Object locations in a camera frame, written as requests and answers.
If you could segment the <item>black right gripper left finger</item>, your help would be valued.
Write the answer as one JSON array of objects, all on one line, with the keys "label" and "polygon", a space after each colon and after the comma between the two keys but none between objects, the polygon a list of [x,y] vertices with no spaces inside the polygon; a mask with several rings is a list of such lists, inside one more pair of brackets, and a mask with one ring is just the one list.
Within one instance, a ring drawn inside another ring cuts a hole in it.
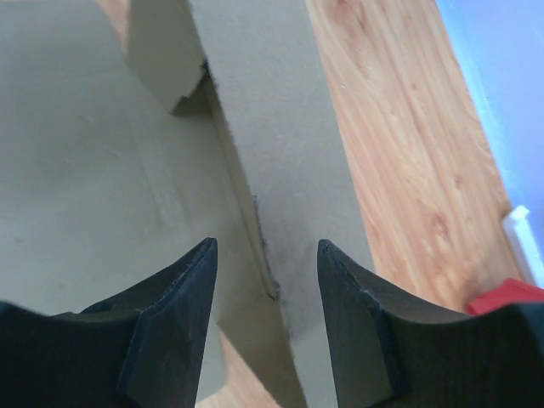
[{"label": "black right gripper left finger", "polygon": [[4,407],[192,407],[218,271],[206,238],[80,313],[1,305]]}]

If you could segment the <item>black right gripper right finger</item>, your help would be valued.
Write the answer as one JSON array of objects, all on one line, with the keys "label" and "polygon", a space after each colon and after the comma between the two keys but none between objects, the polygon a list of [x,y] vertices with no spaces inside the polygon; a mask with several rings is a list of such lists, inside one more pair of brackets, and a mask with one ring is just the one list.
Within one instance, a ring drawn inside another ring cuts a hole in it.
[{"label": "black right gripper right finger", "polygon": [[472,317],[419,298],[329,240],[317,271],[341,407],[540,407],[543,306]]}]

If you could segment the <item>brown cardboard box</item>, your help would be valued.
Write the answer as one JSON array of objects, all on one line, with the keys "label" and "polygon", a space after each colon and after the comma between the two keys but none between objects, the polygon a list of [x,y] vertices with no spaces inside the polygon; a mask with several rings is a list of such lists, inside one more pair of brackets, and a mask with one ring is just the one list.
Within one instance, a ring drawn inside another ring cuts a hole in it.
[{"label": "brown cardboard box", "polygon": [[80,313],[218,243],[224,332],[285,407],[336,407],[317,275],[371,263],[304,1],[1,4],[1,305]]}]

